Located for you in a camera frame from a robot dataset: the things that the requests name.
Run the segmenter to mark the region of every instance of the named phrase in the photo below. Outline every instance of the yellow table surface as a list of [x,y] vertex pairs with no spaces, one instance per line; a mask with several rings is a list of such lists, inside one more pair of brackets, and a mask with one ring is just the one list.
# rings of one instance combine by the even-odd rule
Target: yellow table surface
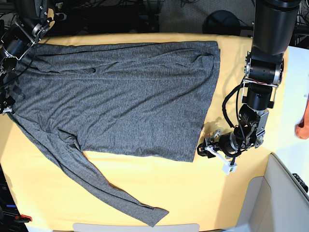
[[[224,97],[244,76],[244,61],[252,40],[236,36],[157,33],[58,37],[42,41],[59,45],[142,42],[217,41],[221,49],[218,84],[206,115],[199,142],[216,129],[231,129],[222,114]],[[197,223],[200,231],[236,225],[249,181],[263,176],[275,151],[280,124],[284,80],[270,110],[263,145],[236,159],[237,171],[224,174],[219,159],[197,154],[193,163],[158,157],[134,157],[85,152],[87,158],[115,186],[142,203],[169,210],[157,225]],[[227,104],[234,124],[236,96]],[[145,225],[100,201],[67,177],[33,145],[7,116],[0,117],[0,163],[21,214],[31,216],[32,227],[72,231],[73,223]]]

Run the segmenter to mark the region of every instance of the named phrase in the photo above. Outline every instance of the gray long-sleeve shirt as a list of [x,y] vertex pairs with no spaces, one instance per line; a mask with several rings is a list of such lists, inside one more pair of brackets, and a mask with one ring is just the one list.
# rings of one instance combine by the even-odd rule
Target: gray long-sleeve shirt
[[154,226],[168,211],[110,185],[82,151],[192,162],[219,66],[216,42],[41,44],[11,86],[10,118],[91,194]]

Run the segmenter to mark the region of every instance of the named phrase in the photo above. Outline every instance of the heather gray fabric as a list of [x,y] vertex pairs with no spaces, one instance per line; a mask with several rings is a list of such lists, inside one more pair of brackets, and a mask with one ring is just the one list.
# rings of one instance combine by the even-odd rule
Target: heather gray fabric
[[[17,74],[31,57],[19,62]],[[111,186],[82,151],[192,162],[219,66],[216,42],[41,44],[11,87],[10,118],[86,190],[154,226],[168,211]]]

